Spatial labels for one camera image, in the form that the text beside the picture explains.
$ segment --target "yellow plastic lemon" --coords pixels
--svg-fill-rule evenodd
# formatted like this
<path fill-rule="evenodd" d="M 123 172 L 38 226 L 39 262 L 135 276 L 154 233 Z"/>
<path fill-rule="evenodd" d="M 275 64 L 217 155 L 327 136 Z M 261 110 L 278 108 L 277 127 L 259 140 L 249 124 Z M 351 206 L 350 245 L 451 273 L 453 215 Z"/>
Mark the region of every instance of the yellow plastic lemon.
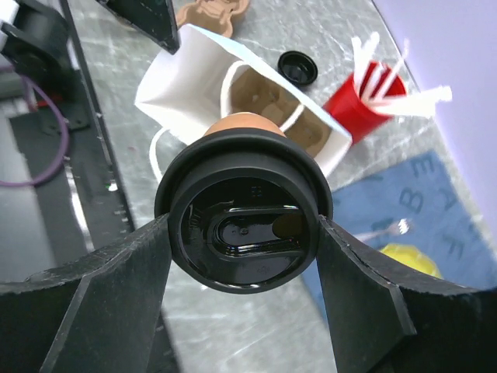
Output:
<path fill-rule="evenodd" d="M 430 276 L 442 278 L 438 267 L 427 255 L 419 251 L 415 246 L 390 243 L 380 250 L 386 256 L 397 260 L 413 270 L 418 270 Z"/>

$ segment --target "black round lid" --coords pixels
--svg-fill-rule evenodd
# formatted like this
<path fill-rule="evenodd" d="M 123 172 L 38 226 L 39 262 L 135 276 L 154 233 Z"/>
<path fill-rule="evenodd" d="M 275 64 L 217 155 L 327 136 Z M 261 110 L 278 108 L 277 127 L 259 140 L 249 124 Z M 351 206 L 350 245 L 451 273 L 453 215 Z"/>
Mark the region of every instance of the black round lid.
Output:
<path fill-rule="evenodd" d="M 267 291 L 302 273 L 318 248 L 328 184 L 292 141 L 262 130 L 206 136 L 164 175 L 155 214 L 169 213 L 174 261 L 220 291 Z"/>
<path fill-rule="evenodd" d="M 306 54 L 288 51 L 278 60 L 278 72 L 296 87 L 305 87 L 318 77 L 318 66 Z"/>

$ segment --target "blue towel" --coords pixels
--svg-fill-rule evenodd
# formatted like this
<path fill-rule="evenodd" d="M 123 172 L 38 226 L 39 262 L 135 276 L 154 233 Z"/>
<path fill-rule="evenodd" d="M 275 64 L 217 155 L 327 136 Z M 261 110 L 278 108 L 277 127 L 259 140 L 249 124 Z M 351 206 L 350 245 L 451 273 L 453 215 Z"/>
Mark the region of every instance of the blue towel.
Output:
<path fill-rule="evenodd" d="M 497 261 L 457 199 L 443 163 L 434 151 L 408 159 L 333 193 L 333 220 L 352 234 L 385 229 L 410 218 L 405 235 L 368 241 L 414 245 L 438 266 L 443 278 L 468 287 L 497 286 Z M 326 319 L 316 262 L 302 274 Z"/>

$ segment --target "lavender wall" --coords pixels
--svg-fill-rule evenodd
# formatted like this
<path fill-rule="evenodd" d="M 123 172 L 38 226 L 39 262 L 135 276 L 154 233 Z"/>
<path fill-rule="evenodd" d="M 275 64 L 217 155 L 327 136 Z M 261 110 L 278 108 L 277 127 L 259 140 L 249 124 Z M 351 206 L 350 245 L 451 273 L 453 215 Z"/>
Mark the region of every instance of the lavender wall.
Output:
<path fill-rule="evenodd" d="M 497 239 L 496 0 L 375 0 L 420 89 L 452 87 L 436 122 Z"/>

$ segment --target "gray table surface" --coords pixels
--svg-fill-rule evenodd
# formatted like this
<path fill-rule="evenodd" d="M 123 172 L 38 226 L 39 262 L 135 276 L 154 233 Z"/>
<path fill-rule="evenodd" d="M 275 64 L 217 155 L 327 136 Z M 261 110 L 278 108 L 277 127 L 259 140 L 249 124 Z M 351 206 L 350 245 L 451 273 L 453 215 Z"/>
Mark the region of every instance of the gray table surface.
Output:
<path fill-rule="evenodd" d="M 160 129 L 133 105 L 136 88 L 157 46 L 121 26 L 93 0 L 70 0 L 90 72 L 109 130 L 123 187 L 137 226 L 153 218 L 157 183 L 148 163 L 148 146 Z M 176 10 L 186 0 L 173 1 Z M 392 63 L 398 50 L 369 0 L 253 0 L 235 39 L 272 66 L 286 50 L 311 55 L 320 71 L 309 96 L 323 103 L 353 67 L 350 37 L 381 35 L 378 57 Z M 409 90 L 415 90 L 406 71 Z M 332 190 L 435 148 L 453 183 L 481 227 L 488 230 L 450 161 L 431 120 L 397 119 L 354 147 L 329 178 Z M 166 134 L 158 144 L 165 169 L 182 149 Z M 164 306 L 172 340 L 186 372 L 330 372 L 332 344 L 301 279 L 251 296 L 226 295 L 203 288 L 173 265 Z"/>

